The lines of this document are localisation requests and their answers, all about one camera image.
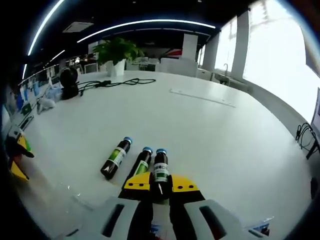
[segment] air vent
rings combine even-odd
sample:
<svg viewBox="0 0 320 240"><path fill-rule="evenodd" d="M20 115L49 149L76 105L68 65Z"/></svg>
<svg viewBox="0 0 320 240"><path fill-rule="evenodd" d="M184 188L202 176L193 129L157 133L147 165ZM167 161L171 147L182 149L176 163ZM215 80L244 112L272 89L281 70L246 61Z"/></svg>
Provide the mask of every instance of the air vent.
<svg viewBox="0 0 320 240"><path fill-rule="evenodd" d="M78 33L90 27L91 25L93 25L93 23L91 22L74 21L73 23L70 24L70 26L68 26L65 30L63 30L63 33Z"/></svg>

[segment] potted plant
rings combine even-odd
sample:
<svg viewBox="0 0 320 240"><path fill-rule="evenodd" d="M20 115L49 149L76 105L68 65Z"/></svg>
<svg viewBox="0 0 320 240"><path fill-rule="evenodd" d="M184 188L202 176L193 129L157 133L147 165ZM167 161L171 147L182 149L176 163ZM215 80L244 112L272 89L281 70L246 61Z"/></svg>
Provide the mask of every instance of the potted plant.
<svg viewBox="0 0 320 240"><path fill-rule="evenodd" d="M98 54L97 63L106 65L109 77L121 76L124 74L125 61L133 61L137 57L143 57L144 53L135 43L116 37L113 40L106 40L95 46L93 52Z"/></svg>

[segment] bright window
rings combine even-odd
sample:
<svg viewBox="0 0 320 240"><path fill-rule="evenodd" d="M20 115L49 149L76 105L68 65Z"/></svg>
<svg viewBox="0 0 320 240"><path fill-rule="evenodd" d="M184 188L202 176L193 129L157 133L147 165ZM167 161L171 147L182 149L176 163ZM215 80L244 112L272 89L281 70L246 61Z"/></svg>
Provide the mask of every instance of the bright window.
<svg viewBox="0 0 320 240"><path fill-rule="evenodd" d="M273 93L310 121L320 80L306 65L299 24L276 0L260 0L250 8L243 78Z"/></svg>
<svg viewBox="0 0 320 240"><path fill-rule="evenodd" d="M237 40L237 17L228 22L219 34L218 49L215 59L215 69L226 70L225 64L228 64L228 72L231 72L234 62Z"/></svg>
<svg viewBox="0 0 320 240"><path fill-rule="evenodd" d="M203 45L203 47L199 50L199 54L198 54L198 67L202 67L202 65L204 64L204 57L205 57L205 50L206 50L206 45Z"/></svg>

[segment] green plant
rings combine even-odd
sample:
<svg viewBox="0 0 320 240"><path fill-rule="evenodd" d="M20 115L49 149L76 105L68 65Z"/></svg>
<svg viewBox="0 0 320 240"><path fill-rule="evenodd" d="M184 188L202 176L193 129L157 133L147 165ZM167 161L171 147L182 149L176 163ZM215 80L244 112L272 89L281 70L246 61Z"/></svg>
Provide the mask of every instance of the green plant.
<svg viewBox="0 0 320 240"><path fill-rule="evenodd" d="M113 40L106 40L93 48L94 53L98 53L98 64L102 65L112 61L113 65L123 59L134 60L137 57L143 57L144 53L135 43L116 37Z"/></svg>

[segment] office desk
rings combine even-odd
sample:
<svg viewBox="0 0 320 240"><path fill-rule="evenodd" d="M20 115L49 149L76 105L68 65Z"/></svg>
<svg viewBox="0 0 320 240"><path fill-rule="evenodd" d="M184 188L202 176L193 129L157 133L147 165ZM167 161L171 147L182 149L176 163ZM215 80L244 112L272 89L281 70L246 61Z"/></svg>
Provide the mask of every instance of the office desk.
<svg viewBox="0 0 320 240"><path fill-rule="evenodd" d="M79 81L110 79L105 75ZM119 193L143 147L165 148L170 173L196 182L205 198L244 225L274 216L271 234L279 238L294 227L311 201L311 176L303 152L271 112L245 92L198 78L125 71L111 80L132 78L156 82L89 89L35 116L25 134L32 164L49 184L63 182L98 206ZM110 183L100 168L125 136L133 144Z"/></svg>

